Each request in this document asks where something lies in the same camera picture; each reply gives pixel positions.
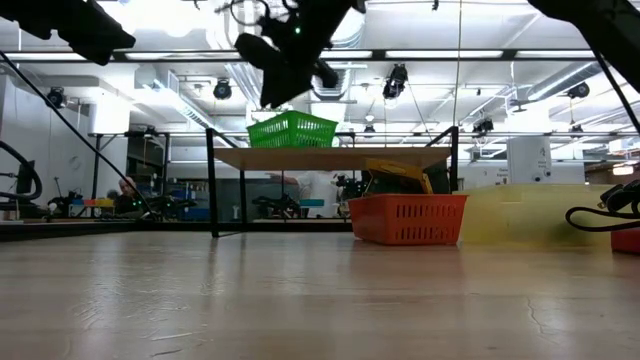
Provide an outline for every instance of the workbench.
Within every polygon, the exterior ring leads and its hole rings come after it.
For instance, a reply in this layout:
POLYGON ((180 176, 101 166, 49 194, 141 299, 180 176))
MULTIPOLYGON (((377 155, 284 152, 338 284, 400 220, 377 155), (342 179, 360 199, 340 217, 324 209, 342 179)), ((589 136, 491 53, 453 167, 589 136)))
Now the workbench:
POLYGON ((346 221, 321 222, 318 219, 307 221, 282 220, 276 222, 247 221, 247 192, 245 171, 281 171, 283 172, 282 193, 284 193, 284 171, 353 171, 366 170, 367 159, 382 159, 402 162, 408 165, 427 168, 451 156, 449 176, 451 191, 457 190, 458 178, 458 128, 452 126, 426 147, 409 148, 214 148, 214 129, 206 130, 207 165, 209 175, 209 203, 211 233, 217 237, 220 231, 351 231, 351 223, 346 221), (432 147, 445 136, 451 136, 451 147, 432 147), (215 160, 222 161, 240 170, 240 222, 220 224, 218 221, 216 195, 215 160))

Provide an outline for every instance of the wire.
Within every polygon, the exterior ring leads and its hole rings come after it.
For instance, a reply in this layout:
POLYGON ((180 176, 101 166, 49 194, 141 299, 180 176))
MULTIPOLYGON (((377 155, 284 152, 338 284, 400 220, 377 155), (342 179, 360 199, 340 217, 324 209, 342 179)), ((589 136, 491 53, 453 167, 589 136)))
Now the wire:
MULTIPOLYGON (((240 19, 238 19, 238 17, 236 16, 235 12, 233 11, 233 6, 243 3, 246 0, 234 0, 232 2, 230 2, 229 4, 223 6, 222 8, 220 8, 220 10, 225 10, 225 9, 229 9, 229 12, 231 13, 231 17, 233 18, 233 20, 235 20, 238 24, 242 25, 242 26, 257 26, 258 25, 258 21, 254 22, 254 23, 245 23, 244 21, 240 21, 240 19)), ((269 4, 267 4, 267 2, 265 0, 252 0, 252 2, 259 2, 262 3, 262 5, 265 6, 265 13, 264 13, 264 17, 269 17, 271 14, 270 8, 269 8, 269 4)))
MULTIPOLYGON (((638 211, 637 208, 638 208, 638 203, 634 202, 634 204, 632 204, 632 209, 634 209, 634 211, 638 211)), ((571 220, 571 216, 576 212, 588 212, 588 213, 601 215, 601 216, 606 216, 606 217, 610 217, 610 218, 631 219, 631 220, 638 220, 638 219, 640 219, 640 216, 638 216, 636 214, 629 214, 629 213, 612 213, 612 212, 608 212, 608 211, 596 210, 596 209, 591 209, 591 208, 588 208, 588 207, 581 207, 581 206, 569 209, 569 211, 567 211, 567 213, 564 216, 565 220, 567 220, 569 225, 573 226, 574 228, 576 228, 578 230, 582 230, 582 231, 607 232, 607 231, 625 230, 625 229, 633 229, 633 228, 640 227, 640 221, 633 221, 633 222, 630 222, 630 223, 618 224, 618 225, 608 225, 608 226, 578 225, 578 224, 576 224, 575 222, 573 222, 571 220)))
POLYGON ((102 159, 102 161, 104 161, 107 165, 109 165, 109 167, 113 169, 113 171, 115 171, 116 174, 118 174, 118 176, 120 176, 120 178, 122 178, 133 189, 133 191, 136 193, 136 195, 140 198, 140 200, 144 204, 145 209, 151 214, 150 215, 151 218, 155 220, 156 217, 153 214, 153 211, 151 210, 151 206, 149 206, 149 203, 147 203, 147 200, 145 200, 144 196, 142 196, 140 191, 138 191, 138 189, 136 189, 136 187, 127 179, 127 177, 122 173, 122 171, 118 170, 118 168, 115 165, 113 165, 113 163, 109 159, 107 159, 98 150, 96 150, 96 148, 93 147, 93 145, 91 145, 89 141, 87 141, 87 139, 85 139, 82 136, 82 134, 80 134, 80 132, 78 132, 78 130, 76 130, 76 128, 73 127, 73 125, 71 125, 69 121, 67 121, 67 119, 65 119, 65 117, 62 115, 60 110, 58 110, 55 107, 55 105, 53 105, 53 103, 42 93, 42 91, 40 91, 40 89, 38 89, 38 87, 35 86, 33 82, 31 82, 31 80, 29 80, 29 78, 27 78, 22 73, 20 69, 18 69, 16 64, 11 59, 9 59, 9 57, 7 56, 7 54, 4 53, 4 51, 0 51, 0 57, 4 59, 4 61, 11 67, 11 69, 13 69, 13 71, 15 71, 16 74, 18 74, 18 76, 22 79, 22 81, 24 81, 33 91, 35 91, 36 94, 38 94, 38 96, 45 102, 45 104, 47 104, 53 110, 53 112, 56 113, 58 118, 62 120, 62 122, 69 128, 69 130, 71 130, 72 133, 74 133, 78 137, 78 139, 80 139, 80 141, 82 141, 82 143, 84 143, 89 149, 91 149, 91 151, 93 151, 100 159, 102 159))
POLYGON ((16 179, 16 181, 13 182, 13 185, 11 185, 11 187, 9 188, 9 190, 7 190, 6 192, 11 192, 11 190, 16 187, 16 185, 18 184, 18 179, 16 179))
POLYGON ((31 164, 29 164, 27 159, 25 159, 24 156, 22 156, 16 149, 12 148, 11 146, 9 146, 9 144, 7 144, 7 143, 5 143, 4 141, 1 141, 1 140, 0 140, 0 149, 3 149, 7 153, 9 153, 9 155, 13 156, 16 160, 18 160, 20 165, 29 172, 29 175, 30 175, 32 181, 36 185, 36 190, 33 192, 33 194, 22 195, 22 194, 11 194, 11 193, 8 193, 8 192, 6 192, 6 193, 5 192, 0 192, 0 197, 11 199, 11 200, 16 200, 16 201, 18 201, 18 200, 31 201, 31 200, 35 200, 35 199, 39 198, 40 195, 42 195, 42 181, 40 180, 40 176, 38 176, 38 173, 36 172, 36 169, 34 169, 33 166, 31 166, 31 164))
POLYGON ((631 123, 636 128, 636 131, 638 132, 638 134, 640 134, 640 123, 638 122, 638 118, 636 117, 636 114, 633 112, 633 109, 631 108, 631 104, 629 104, 629 101, 624 96, 622 89, 620 89, 620 85, 618 85, 618 83, 616 82, 616 79, 614 79, 613 77, 613 74, 611 74, 611 70, 609 70, 609 66, 604 61, 602 54, 600 54, 599 51, 595 50, 595 48, 591 44, 589 44, 589 47, 591 47, 591 51, 593 51, 593 54, 596 56, 596 60, 598 60, 598 63, 600 64, 602 71, 604 72, 604 74, 607 76, 607 79, 611 83, 611 87, 613 87, 613 90, 616 92, 616 94, 618 94, 618 97, 620 98, 620 102, 622 102, 622 107, 624 107, 625 111, 627 112, 627 115, 629 116, 631 123))
POLYGON ((411 91, 411 97, 413 98, 413 103, 416 104, 416 109, 418 109, 418 115, 420 115, 420 121, 422 121, 422 125, 424 126, 424 131, 427 132, 427 135, 429 135, 429 141, 431 141, 433 140, 433 138, 431 137, 431 133, 427 128, 427 123, 424 121, 424 116, 422 116, 422 111, 420 111, 420 106, 418 106, 418 100, 416 100, 416 95, 413 92, 413 89, 411 88, 411 84, 409 84, 408 82, 407 82, 407 87, 409 88, 409 91, 411 91))
POLYGON ((460 81, 460 48, 462 48, 462 0, 460 0, 460 14, 458 16, 458 67, 456 69, 456 87, 453 99, 453 126, 456 126, 456 112, 458 110, 458 82, 460 81))
MULTIPOLYGON (((599 51, 596 50, 596 48, 591 43, 589 43, 589 47, 591 48, 591 51, 593 51, 593 54, 595 55, 596 60, 598 60, 598 64, 600 64, 600 67, 602 68, 602 71, 606 75, 607 80, 609 80, 609 83, 611 83, 611 87, 620 98, 620 102, 622 103, 622 106, 627 112, 627 115, 629 116, 631 123, 635 127, 638 134, 640 134, 640 123, 638 123, 638 118, 636 117, 636 114, 633 112, 633 108, 631 107, 631 104, 629 104, 629 101, 624 96, 624 93, 622 92, 620 85, 618 85, 618 83, 616 82, 616 79, 613 77, 611 70, 609 70, 609 66, 605 62, 604 57, 599 51)), ((572 114, 572 120, 573 120, 573 107, 571 107, 571 114, 572 114)), ((608 226, 584 226, 584 225, 578 225, 571 220, 571 216, 576 212, 587 212, 591 214, 596 214, 596 215, 610 217, 610 218, 617 218, 617 219, 640 220, 640 210, 638 210, 638 204, 640 204, 640 195, 638 194, 638 192, 622 191, 614 195, 618 197, 618 199, 620 198, 620 196, 622 196, 622 198, 626 200, 626 203, 630 202, 632 213, 619 213, 617 211, 602 211, 602 210, 590 209, 587 207, 574 207, 569 209, 569 211, 567 211, 567 213, 565 214, 565 220, 567 221, 567 223, 569 223, 569 225, 573 226, 574 228, 582 231, 588 231, 588 232, 609 232, 609 231, 639 228, 640 221, 633 221, 625 224, 608 225, 608 226)), ((609 199, 607 200, 607 205, 609 205, 609 202, 611 201, 612 197, 614 196, 613 195, 610 196, 609 199)))

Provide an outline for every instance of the person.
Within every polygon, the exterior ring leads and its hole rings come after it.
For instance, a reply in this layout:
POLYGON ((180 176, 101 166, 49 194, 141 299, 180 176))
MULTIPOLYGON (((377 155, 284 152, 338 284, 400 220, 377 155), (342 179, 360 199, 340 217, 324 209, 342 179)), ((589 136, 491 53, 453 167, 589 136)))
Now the person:
MULTIPOLYGON (((136 183, 132 178, 127 176, 127 180, 135 187, 136 183)), ((140 206, 136 200, 136 192, 124 179, 118 181, 120 186, 120 194, 114 201, 115 213, 122 216, 135 215, 140 211, 140 206)))
MULTIPOLYGON (((280 182, 282 176, 277 173, 270 173, 272 180, 280 182)), ((310 218, 332 218, 336 215, 336 196, 338 187, 333 183, 331 171, 307 171, 298 177, 284 177, 284 183, 298 185, 301 198, 324 200, 324 206, 309 209, 310 218)))

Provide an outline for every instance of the green basket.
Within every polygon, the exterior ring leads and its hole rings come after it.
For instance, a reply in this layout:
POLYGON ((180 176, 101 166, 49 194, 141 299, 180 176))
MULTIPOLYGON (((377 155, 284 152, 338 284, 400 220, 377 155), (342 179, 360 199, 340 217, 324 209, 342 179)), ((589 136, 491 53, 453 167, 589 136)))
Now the green basket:
POLYGON ((274 118, 249 126, 249 140, 254 148, 331 147, 338 123, 331 120, 287 111, 274 118))

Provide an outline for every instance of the wooden tabletop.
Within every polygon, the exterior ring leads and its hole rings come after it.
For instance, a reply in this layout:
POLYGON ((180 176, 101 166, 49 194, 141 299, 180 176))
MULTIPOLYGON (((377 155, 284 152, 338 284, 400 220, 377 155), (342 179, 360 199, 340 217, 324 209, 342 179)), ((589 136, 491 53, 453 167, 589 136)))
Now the wooden tabletop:
POLYGON ((384 159, 422 168, 447 159, 450 148, 235 148, 215 149, 215 157, 239 170, 365 170, 366 159, 384 159))
POLYGON ((640 258, 349 233, 0 244, 6 360, 626 360, 640 258))

